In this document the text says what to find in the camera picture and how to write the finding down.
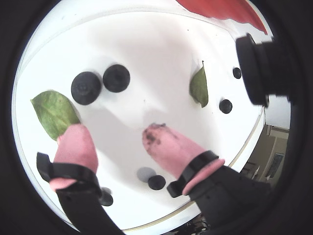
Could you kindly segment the pink sleeved gripper finger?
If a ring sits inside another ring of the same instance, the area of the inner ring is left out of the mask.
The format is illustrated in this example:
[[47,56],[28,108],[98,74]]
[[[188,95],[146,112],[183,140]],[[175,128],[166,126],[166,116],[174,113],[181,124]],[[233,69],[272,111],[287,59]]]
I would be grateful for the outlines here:
[[54,161],[39,152],[36,165],[68,219],[83,235],[123,234],[100,203],[103,193],[96,177],[98,158],[88,129],[82,124],[71,125],[57,140]]
[[165,124],[142,133],[147,153],[175,177],[171,197],[188,196],[210,226],[209,235],[245,235],[271,193],[270,184],[250,179],[225,166],[214,152]]

